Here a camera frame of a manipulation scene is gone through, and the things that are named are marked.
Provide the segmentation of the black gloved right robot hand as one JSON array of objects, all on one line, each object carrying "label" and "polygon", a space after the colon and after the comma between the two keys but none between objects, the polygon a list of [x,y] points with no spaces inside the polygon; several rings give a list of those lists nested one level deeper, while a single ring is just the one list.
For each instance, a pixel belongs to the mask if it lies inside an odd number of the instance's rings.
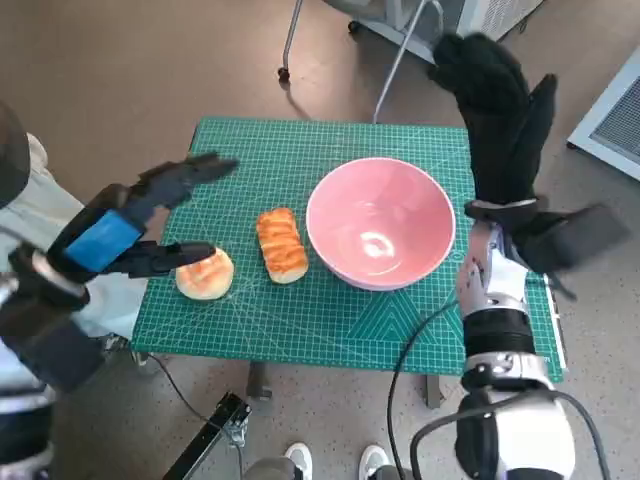
[{"label": "black gloved right robot hand", "polygon": [[533,199],[557,76],[531,88],[520,62],[482,33],[442,35],[433,58],[429,78],[454,95],[467,129],[475,198],[497,205]]}]

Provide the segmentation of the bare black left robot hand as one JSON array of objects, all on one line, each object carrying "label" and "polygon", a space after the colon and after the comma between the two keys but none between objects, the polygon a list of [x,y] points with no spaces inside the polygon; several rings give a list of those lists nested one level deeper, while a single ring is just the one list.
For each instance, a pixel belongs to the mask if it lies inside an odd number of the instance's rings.
[{"label": "bare black left robot hand", "polygon": [[131,186],[108,185],[64,227],[48,248],[47,261],[66,278],[85,283],[109,273],[164,276],[212,256],[216,248],[207,242],[160,245],[143,236],[157,208],[176,208],[196,186],[223,178],[238,165],[212,152],[154,167]]}]

